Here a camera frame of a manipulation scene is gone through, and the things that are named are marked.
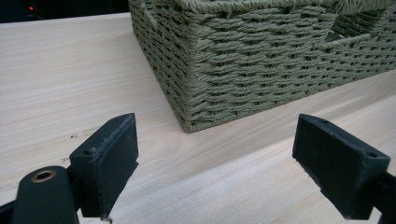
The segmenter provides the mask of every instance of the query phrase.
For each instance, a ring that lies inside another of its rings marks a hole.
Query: black clamp
[[[78,223],[108,218],[138,163],[134,114],[109,120],[72,154],[70,166],[48,166],[22,179],[17,199],[0,207],[0,223]]]
[[[292,156],[347,219],[396,223],[396,177],[390,157],[325,119],[300,115]]]

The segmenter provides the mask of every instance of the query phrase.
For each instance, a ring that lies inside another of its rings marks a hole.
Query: basket rim
[[[183,9],[205,14],[229,12],[268,7],[299,7],[333,5],[334,13],[354,14],[367,10],[386,9],[395,0],[173,0]]]
[[[191,10],[194,13],[214,13],[225,11],[249,10],[257,7],[298,7],[309,5],[334,4],[339,0],[174,0],[182,8]]]

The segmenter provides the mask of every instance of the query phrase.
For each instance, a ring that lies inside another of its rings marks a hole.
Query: dark background
[[[128,0],[0,0],[0,23],[128,11]]]

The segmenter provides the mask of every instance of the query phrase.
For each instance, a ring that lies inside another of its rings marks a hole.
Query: green woven basket
[[[396,67],[395,0],[129,0],[187,133]]]

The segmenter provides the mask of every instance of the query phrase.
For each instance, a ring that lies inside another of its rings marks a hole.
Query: wooden board
[[[390,155],[396,71],[198,133],[179,128],[129,14],[0,25],[0,204],[108,119],[136,113],[140,165],[114,223],[347,223],[291,157],[297,118],[328,119]],[[376,223],[379,213],[369,221]],[[82,218],[81,223],[102,223]]]

